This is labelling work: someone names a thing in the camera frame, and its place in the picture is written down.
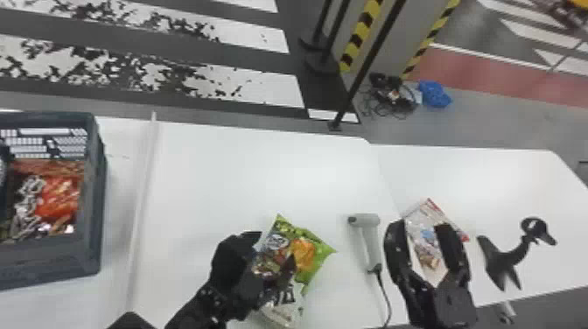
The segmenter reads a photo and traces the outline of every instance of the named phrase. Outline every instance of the white table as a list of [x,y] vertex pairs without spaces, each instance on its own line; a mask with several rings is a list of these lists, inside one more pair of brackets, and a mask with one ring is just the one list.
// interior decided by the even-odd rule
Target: white table
[[[364,270],[364,245],[347,216],[372,212],[389,221],[398,212],[365,140],[161,123],[152,169],[130,309],[156,327],[207,280],[220,241],[267,232],[278,213],[338,251],[314,277],[300,327],[382,325],[382,294]],[[405,323],[403,300],[383,275],[395,322]],[[267,323],[248,318],[229,327]]]
[[[523,290],[506,293],[487,277],[477,243],[466,244],[476,305],[588,284],[580,255],[588,191],[547,151],[372,146],[351,137],[161,122],[139,243],[131,248],[128,223],[137,213],[149,123],[99,123],[109,162],[102,270],[0,292],[0,314],[10,327],[103,329],[128,309],[162,328],[207,280],[218,242],[241,231],[267,232],[277,213],[338,250],[311,284],[301,327],[377,327],[384,303],[363,270],[363,241],[346,218],[378,213],[382,237],[386,223],[399,218],[397,209],[427,197],[467,233],[488,235],[502,249],[519,241],[520,219],[529,215],[544,218],[558,239],[554,248],[531,247],[517,266]],[[136,270],[128,277],[133,249]],[[383,278],[394,307],[391,324],[407,323],[387,271]],[[350,305],[354,312],[345,312]],[[249,318],[229,327],[265,325]]]
[[148,122],[98,118],[108,159],[101,271],[57,283],[0,292],[2,326],[104,329],[124,310],[130,223],[135,212],[137,168]]
[[[374,149],[401,212],[432,198],[474,238],[465,247],[477,306],[588,285],[588,189],[553,152],[391,145]],[[508,251],[519,243],[520,222],[529,216],[547,221],[558,244],[532,244],[516,266],[522,290],[507,280],[502,292],[485,271],[475,236],[487,235]]]

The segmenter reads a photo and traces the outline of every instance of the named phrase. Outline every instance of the robotic hand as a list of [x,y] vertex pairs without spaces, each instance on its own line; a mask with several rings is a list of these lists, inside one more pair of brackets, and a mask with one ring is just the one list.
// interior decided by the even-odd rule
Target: robotic hand
[[[219,243],[208,281],[165,326],[165,329],[224,329],[232,319],[243,321],[251,311],[288,288],[296,272],[294,257],[288,258],[275,276],[262,276],[252,268],[257,252],[253,246],[261,232],[231,235]],[[126,313],[108,329],[155,329],[135,313]]]
[[388,272],[404,297],[413,326],[468,328],[478,317],[467,289],[471,275],[464,245],[449,224],[435,226],[435,233],[448,269],[438,287],[412,269],[404,220],[390,223],[384,237]]

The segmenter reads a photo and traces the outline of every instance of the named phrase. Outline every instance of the food package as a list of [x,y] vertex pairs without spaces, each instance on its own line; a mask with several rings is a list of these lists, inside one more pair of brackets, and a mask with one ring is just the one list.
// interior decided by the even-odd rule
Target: food package
[[263,316],[279,327],[296,328],[304,310],[308,284],[325,259],[334,252],[311,231],[295,227],[278,215],[255,259],[253,271],[262,276],[272,276],[290,255],[294,255],[297,272],[289,289],[261,308]]
[[10,148],[0,144],[0,223],[6,219],[6,189],[8,187],[6,177],[10,158]]
[[10,163],[7,220],[0,240],[14,243],[74,232],[84,163],[16,159]]
[[415,206],[404,216],[406,231],[412,241],[416,256],[423,267],[428,281],[437,285],[447,272],[443,253],[435,234],[435,226],[450,224],[462,242],[470,241],[469,236],[453,223],[431,199]]

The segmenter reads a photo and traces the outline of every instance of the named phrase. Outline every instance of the gray plastic crate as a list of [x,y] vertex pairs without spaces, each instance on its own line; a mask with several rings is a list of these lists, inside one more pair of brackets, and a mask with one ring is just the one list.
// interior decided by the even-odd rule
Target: gray plastic crate
[[108,164],[94,116],[76,112],[0,115],[0,131],[4,130],[4,136],[0,138],[3,142],[10,138],[6,136],[9,135],[6,133],[7,130],[19,128],[83,128],[87,134],[86,147],[81,154],[61,154],[60,150],[53,149],[50,153],[51,158],[83,158],[84,179],[80,190],[75,231],[72,234],[47,236],[15,244],[0,244],[0,290],[98,273],[101,266]]

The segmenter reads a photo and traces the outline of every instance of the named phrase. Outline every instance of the green snack bag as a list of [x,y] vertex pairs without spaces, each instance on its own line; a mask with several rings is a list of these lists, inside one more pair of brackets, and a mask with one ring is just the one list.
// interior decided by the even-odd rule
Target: green snack bag
[[295,328],[302,316],[303,297],[307,293],[308,284],[325,259],[334,252],[335,249],[313,232],[293,226],[279,214],[262,245],[253,271],[272,276],[290,255],[294,255],[297,272],[290,288],[262,307],[261,313],[281,327]]

